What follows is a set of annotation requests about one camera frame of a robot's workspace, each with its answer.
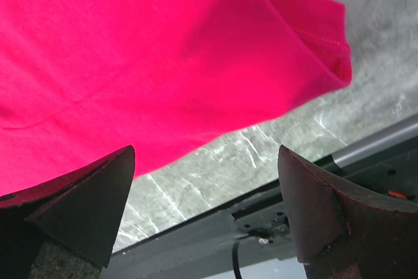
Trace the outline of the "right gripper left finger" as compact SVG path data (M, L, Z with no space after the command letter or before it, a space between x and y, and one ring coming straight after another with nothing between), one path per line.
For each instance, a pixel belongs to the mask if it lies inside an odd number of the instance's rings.
M1 196L2 278L98 278L135 171L123 147L81 169Z

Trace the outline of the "bright pink t shirt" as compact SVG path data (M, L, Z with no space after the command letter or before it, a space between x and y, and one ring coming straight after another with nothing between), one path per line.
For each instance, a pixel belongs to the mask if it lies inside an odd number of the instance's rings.
M1 193L127 145L143 175L351 77L333 0L1 0Z

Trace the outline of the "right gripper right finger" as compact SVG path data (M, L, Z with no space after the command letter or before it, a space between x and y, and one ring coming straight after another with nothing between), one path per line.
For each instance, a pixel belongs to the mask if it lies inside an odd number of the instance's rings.
M285 146L280 189L308 278L416 278L417 205L360 187Z

